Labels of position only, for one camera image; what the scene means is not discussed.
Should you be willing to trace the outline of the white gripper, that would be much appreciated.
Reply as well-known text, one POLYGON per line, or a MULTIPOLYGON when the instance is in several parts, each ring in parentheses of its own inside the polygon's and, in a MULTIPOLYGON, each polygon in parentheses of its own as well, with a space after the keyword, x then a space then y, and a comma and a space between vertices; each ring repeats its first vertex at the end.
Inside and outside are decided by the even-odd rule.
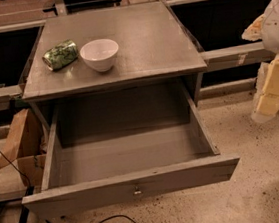
POLYGON ((264 14, 243 31, 242 38, 247 41, 262 39, 264 48, 277 54, 269 64, 261 63, 256 77, 252 120, 264 123, 279 111, 279 0, 271 0, 264 14))

